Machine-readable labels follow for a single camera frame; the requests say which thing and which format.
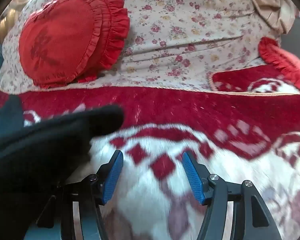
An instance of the beige fabric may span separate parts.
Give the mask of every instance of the beige fabric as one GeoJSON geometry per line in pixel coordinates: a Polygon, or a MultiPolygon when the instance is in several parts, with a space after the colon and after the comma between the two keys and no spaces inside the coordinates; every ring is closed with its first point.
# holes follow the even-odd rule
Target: beige fabric
{"type": "Polygon", "coordinates": [[[252,0],[261,17],[275,30],[288,33],[295,20],[296,6],[291,0],[252,0]]]}

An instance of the diamond pattern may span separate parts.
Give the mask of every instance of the diamond pattern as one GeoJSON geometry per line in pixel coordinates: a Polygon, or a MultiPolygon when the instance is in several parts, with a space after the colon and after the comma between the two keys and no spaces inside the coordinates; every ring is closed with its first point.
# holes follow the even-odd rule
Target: diamond pattern
{"type": "Polygon", "coordinates": [[[133,158],[136,165],[148,157],[148,154],[141,148],[140,144],[136,144],[127,154],[133,158]]]}
{"type": "Polygon", "coordinates": [[[158,180],[163,180],[175,170],[175,163],[164,153],[151,163],[150,168],[158,180]]]}
{"type": "Polygon", "coordinates": [[[199,152],[202,154],[203,157],[208,159],[212,155],[213,150],[210,148],[207,142],[204,142],[201,143],[199,152]]]}
{"type": "Polygon", "coordinates": [[[114,138],[110,141],[111,144],[113,144],[117,149],[120,149],[122,146],[124,146],[124,144],[126,143],[125,142],[125,139],[122,138],[122,137],[117,137],[117,138],[114,138]]]}

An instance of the floral fabric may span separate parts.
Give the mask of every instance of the floral fabric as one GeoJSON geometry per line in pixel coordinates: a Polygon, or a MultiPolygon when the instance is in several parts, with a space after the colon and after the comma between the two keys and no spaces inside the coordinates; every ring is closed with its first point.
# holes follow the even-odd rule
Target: floral fabric
{"type": "MultiPolygon", "coordinates": [[[[18,39],[29,15],[49,1],[31,0],[5,39],[0,90],[10,94],[43,90],[34,86],[22,69],[18,39]]],[[[242,68],[255,59],[261,37],[279,39],[255,12],[251,0],[125,0],[125,7],[130,32],[113,69],[96,81],[61,89],[146,86],[206,90],[211,72],[242,68]]]]}

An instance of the gloved hand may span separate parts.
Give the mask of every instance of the gloved hand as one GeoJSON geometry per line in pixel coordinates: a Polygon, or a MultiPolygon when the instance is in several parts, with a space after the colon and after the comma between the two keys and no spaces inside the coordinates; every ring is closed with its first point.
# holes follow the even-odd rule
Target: gloved hand
{"type": "Polygon", "coordinates": [[[122,122],[118,106],[105,106],[0,136],[0,239],[23,239],[54,189],[89,160],[90,139],[122,122]]]}

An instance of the metal screw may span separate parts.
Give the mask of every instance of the metal screw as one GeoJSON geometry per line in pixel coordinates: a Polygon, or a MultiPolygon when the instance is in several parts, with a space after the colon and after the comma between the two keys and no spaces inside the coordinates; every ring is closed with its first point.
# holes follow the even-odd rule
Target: metal screw
{"type": "Polygon", "coordinates": [[[249,180],[245,180],[244,185],[246,185],[247,187],[252,187],[253,183],[249,180]]]}
{"type": "Polygon", "coordinates": [[[211,180],[218,180],[218,179],[219,179],[219,176],[216,175],[216,174],[211,174],[211,175],[210,175],[210,179],[211,179],[211,180]]]}
{"type": "Polygon", "coordinates": [[[97,177],[98,177],[98,175],[96,175],[96,174],[91,174],[89,180],[90,180],[90,181],[94,181],[94,180],[97,179],[97,177]]]}

